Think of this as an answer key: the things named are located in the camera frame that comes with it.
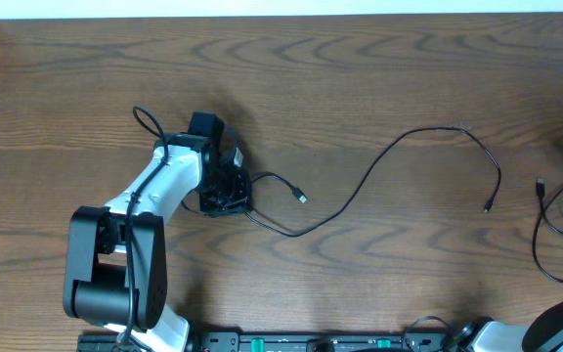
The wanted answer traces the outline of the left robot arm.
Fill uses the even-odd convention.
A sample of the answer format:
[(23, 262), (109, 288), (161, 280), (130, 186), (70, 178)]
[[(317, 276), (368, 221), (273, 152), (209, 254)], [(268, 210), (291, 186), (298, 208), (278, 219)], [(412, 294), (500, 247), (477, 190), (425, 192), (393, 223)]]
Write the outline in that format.
[(79, 335), (80, 351), (202, 350), (190, 322), (166, 302), (165, 227), (192, 192), (205, 216), (251, 208), (241, 152), (220, 149), (227, 127), (216, 114), (194, 112), (182, 133), (164, 132), (154, 117), (143, 126), (157, 139), (150, 163), (119, 196), (70, 219), (65, 313), (109, 331)]

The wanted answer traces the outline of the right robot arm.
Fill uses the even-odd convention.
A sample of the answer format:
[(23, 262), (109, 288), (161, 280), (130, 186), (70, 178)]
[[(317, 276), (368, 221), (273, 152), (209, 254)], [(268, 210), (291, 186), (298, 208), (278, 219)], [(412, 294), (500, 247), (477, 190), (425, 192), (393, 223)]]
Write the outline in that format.
[[(550, 280), (562, 284), (563, 279), (550, 274), (538, 257), (541, 225), (548, 226), (563, 237), (563, 231), (549, 221), (546, 212), (554, 203), (546, 200), (543, 179), (536, 183), (539, 215), (532, 233), (532, 257), (537, 268)], [(563, 301), (541, 313), (529, 326), (507, 325), (489, 317), (479, 318), (444, 339), (444, 351), (563, 351)]]

